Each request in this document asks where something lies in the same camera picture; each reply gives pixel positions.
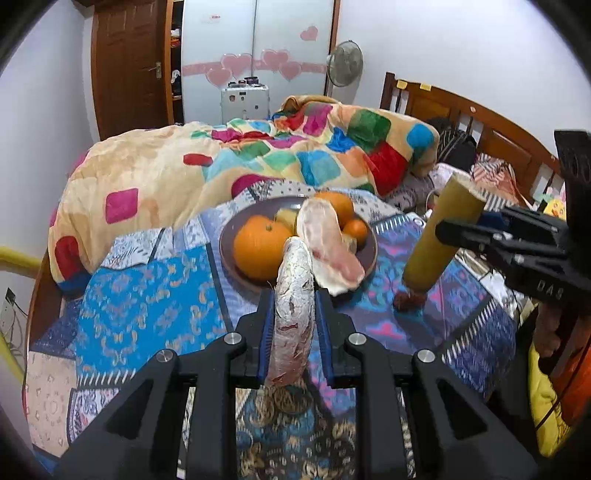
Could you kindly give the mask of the dark red jujube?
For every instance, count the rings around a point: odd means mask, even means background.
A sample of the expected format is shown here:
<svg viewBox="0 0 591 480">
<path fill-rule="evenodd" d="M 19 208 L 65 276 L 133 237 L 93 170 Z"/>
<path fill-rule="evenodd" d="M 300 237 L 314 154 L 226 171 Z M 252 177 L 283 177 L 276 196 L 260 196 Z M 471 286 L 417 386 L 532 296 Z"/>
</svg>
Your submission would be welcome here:
<svg viewBox="0 0 591 480">
<path fill-rule="evenodd" d="M 393 305 L 397 311 L 410 312 L 422 309 L 427 301 L 425 293 L 398 291 L 394 296 Z"/>
</svg>

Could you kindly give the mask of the small orange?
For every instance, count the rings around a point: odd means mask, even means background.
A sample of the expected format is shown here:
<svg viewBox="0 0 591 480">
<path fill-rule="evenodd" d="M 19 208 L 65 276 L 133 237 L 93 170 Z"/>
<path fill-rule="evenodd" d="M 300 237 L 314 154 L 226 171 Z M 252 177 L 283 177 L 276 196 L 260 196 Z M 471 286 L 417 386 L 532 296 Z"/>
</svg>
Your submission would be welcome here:
<svg viewBox="0 0 591 480">
<path fill-rule="evenodd" d="M 370 229 L 363 220 L 355 218 L 346 222 L 342 233 L 356 240 L 356 247 L 363 248 L 367 242 Z"/>
</svg>

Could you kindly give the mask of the medium orange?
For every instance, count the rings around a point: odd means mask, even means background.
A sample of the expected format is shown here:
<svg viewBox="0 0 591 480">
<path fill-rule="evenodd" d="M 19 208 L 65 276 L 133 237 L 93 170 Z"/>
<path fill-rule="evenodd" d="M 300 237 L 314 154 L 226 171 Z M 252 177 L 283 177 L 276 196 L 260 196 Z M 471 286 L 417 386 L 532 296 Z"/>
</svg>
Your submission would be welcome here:
<svg viewBox="0 0 591 480">
<path fill-rule="evenodd" d="M 324 191 L 315 194 L 315 198 L 328 201 L 338 216 L 339 227 L 345 227 L 346 223 L 355 218 L 353 210 L 353 201 L 348 195 L 339 192 Z"/>
</svg>

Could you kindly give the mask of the short yellow sugarcane piece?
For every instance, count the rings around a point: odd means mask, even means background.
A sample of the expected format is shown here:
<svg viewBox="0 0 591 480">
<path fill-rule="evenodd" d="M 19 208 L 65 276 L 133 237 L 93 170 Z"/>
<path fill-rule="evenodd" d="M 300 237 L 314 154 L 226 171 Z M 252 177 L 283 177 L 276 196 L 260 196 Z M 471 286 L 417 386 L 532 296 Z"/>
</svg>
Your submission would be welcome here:
<svg viewBox="0 0 591 480">
<path fill-rule="evenodd" d="M 281 208 L 274 215 L 274 221 L 283 224 L 290 231 L 290 235 L 294 236 L 297 234 L 297 214 L 297 210 Z"/>
</svg>

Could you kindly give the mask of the pomelo segment peeled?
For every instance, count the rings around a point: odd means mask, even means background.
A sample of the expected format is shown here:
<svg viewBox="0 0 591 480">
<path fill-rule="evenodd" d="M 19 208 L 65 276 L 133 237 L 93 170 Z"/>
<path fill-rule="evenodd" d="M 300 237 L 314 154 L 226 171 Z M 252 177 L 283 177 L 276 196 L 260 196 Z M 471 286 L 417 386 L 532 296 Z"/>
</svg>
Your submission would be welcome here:
<svg viewBox="0 0 591 480">
<path fill-rule="evenodd" d="M 300 237 L 283 246 L 274 287 L 273 342 L 266 385 L 294 384 L 304 374 L 315 322 L 315 277 L 308 247 Z"/>
</svg>

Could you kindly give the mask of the large orange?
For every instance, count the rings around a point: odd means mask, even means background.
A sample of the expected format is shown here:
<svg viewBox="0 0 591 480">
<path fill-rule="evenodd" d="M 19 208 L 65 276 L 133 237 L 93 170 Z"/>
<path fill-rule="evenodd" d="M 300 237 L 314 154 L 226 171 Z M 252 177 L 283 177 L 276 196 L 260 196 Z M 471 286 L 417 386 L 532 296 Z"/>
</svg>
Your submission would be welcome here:
<svg viewBox="0 0 591 480">
<path fill-rule="evenodd" d="M 290 237 L 290 231 L 279 222 L 262 215 L 249 217 L 233 240 L 236 267 L 252 280 L 276 280 L 283 262 L 283 245 Z"/>
</svg>

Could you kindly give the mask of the wooden headboard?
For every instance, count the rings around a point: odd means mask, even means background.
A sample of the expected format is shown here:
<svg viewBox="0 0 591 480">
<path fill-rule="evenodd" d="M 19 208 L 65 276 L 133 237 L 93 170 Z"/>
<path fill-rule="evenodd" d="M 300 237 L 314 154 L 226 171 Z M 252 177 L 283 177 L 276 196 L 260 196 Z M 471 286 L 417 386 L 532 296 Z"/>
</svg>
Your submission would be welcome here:
<svg viewBox="0 0 591 480">
<path fill-rule="evenodd" d="M 533 201 L 560 178 L 558 158 L 535 136 L 513 121 L 468 98 L 439 87 L 409 82 L 385 74 L 382 109 L 422 121 L 443 118 L 471 135 L 477 151 L 507 161 L 516 174 L 517 188 Z"/>
</svg>

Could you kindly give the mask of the pink patterned pillow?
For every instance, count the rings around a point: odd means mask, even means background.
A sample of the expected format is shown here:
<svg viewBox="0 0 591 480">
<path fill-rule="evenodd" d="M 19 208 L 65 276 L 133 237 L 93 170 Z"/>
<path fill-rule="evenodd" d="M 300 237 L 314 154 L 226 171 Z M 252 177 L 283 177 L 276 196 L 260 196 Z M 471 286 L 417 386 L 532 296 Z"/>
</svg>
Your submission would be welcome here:
<svg viewBox="0 0 591 480">
<path fill-rule="evenodd" d="M 408 173 L 384 201 L 403 212 L 424 211 L 430 194 L 440 192 L 453 175 L 471 180 L 471 175 L 446 163 L 438 163 L 425 177 Z"/>
</svg>

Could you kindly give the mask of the black striped bag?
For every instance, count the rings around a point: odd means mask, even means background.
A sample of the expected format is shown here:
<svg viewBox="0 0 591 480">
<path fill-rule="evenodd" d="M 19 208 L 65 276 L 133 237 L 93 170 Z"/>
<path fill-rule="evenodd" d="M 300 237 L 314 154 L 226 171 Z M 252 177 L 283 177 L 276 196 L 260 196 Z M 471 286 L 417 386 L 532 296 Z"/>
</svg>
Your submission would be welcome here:
<svg viewBox="0 0 591 480">
<path fill-rule="evenodd" d="M 469 173 L 477 158 L 476 140 L 458 129 L 449 119 L 438 117 L 427 121 L 439 133 L 437 161 Z"/>
</svg>

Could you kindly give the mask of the blue patterned bed cover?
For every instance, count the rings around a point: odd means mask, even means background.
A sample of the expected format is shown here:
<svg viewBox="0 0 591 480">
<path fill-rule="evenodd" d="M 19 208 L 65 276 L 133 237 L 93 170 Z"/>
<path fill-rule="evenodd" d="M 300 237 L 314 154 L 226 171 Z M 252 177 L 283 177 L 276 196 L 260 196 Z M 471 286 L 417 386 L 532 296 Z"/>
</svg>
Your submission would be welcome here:
<svg viewBox="0 0 591 480">
<path fill-rule="evenodd" d="M 271 200 L 311 196 L 307 185 L 259 181 L 200 213 L 181 229 L 119 237 L 83 294 L 32 339 L 26 414 L 37 461 L 52 471 L 107 403 L 158 350 L 204 349 L 256 309 L 256 293 L 221 263 L 228 221 Z M 442 350 L 454 372 L 482 397 L 515 355 L 515 320 L 461 261 L 452 262 L 419 311 L 394 310 L 407 258 L 423 220 L 375 195 L 349 191 L 356 214 L 377 235 L 375 269 L 359 289 L 335 299 L 356 329 L 386 348 Z M 277 390 L 238 390 L 238 475 L 242 479 L 351 479 L 356 473 L 356 395 L 332 389 L 311 350 L 301 380 Z"/>
</svg>

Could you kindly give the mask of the standing electric fan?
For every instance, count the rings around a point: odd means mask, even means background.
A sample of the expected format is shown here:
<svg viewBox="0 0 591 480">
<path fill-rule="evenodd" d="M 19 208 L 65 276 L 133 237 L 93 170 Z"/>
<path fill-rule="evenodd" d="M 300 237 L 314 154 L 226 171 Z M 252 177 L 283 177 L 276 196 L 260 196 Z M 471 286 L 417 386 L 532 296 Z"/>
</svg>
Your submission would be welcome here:
<svg viewBox="0 0 591 480">
<path fill-rule="evenodd" d="M 363 51 L 358 43 L 346 40 L 335 46 L 327 59 L 329 82 L 335 87 L 346 87 L 363 74 Z"/>
</svg>

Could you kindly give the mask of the white box appliance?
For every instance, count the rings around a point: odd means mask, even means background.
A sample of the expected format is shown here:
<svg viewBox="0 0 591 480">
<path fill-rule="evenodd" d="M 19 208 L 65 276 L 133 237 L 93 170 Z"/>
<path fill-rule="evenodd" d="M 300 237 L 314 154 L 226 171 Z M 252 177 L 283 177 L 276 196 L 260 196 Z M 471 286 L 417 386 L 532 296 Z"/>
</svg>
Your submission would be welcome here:
<svg viewBox="0 0 591 480">
<path fill-rule="evenodd" d="M 270 117 L 270 89 L 257 77 L 229 82 L 221 89 L 221 122 L 233 119 L 264 120 Z"/>
</svg>

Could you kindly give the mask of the white wardrobe with hearts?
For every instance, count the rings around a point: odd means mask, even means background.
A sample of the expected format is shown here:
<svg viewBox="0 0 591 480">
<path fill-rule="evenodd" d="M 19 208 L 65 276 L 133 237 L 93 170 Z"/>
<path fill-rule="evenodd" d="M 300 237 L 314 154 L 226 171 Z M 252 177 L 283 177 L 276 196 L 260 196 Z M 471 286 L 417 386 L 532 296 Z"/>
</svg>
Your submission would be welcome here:
<svg viewBox="0 0 591 480">
<path fill-rule="evenodd" d="M 270 111 L 327 86 L 334 1 L 185 1 L 181 101 L 186 122 L 219 124 L 221 92 L 249 76 L 270 92 Z"/>
</svg>

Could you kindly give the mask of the colourful patchwork blanket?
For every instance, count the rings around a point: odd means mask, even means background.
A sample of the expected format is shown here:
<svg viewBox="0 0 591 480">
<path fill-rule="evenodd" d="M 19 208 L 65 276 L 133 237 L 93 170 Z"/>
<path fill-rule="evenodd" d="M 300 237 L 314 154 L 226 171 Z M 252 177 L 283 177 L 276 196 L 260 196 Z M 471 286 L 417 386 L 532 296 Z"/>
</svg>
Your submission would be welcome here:
<svg viewBox="0 0 591 480">
<path fill-rule="evenodd" d="M 228 202 L 247 179 L 287 179 L 386 197 L 405 176 L 427 175 L 438 131 L 395 112 L 325 96 L 290 96 L 267 120 L 136 129 L 94 144 L 78 161 L 51 219 L 51 275 L 81 290 L 113 241 L 178 228 Z"/>
</svg>

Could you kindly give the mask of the brown wooden door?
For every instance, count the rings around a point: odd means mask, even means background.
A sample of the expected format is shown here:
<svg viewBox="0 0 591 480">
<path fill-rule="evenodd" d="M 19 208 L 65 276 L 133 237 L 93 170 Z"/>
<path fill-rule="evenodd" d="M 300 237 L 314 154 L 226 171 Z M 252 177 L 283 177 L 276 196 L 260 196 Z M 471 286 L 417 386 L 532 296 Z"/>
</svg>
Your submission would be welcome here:
<svg viewBox="0 0 591 480">
<path fill-rule="evenodd" d="M 95 5 L 91 80 L 99 138 L 167 124 L 163 80 L 167 3 L 102 1 Z"/>
</svg>

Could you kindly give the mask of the yellow chair frame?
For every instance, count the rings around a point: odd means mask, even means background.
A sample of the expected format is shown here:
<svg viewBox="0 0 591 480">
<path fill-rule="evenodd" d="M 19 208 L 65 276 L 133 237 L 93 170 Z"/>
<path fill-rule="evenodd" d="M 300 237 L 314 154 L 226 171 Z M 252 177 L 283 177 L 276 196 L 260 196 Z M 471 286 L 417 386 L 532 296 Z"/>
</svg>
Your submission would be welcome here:
<svg viewBox="0 0 591 480">
<path fill-rule="evenodd" d="M 22 382 L 26 370 L 29 305 L 42 250 L 1 245 L 1 360 Z"/>
</svg>

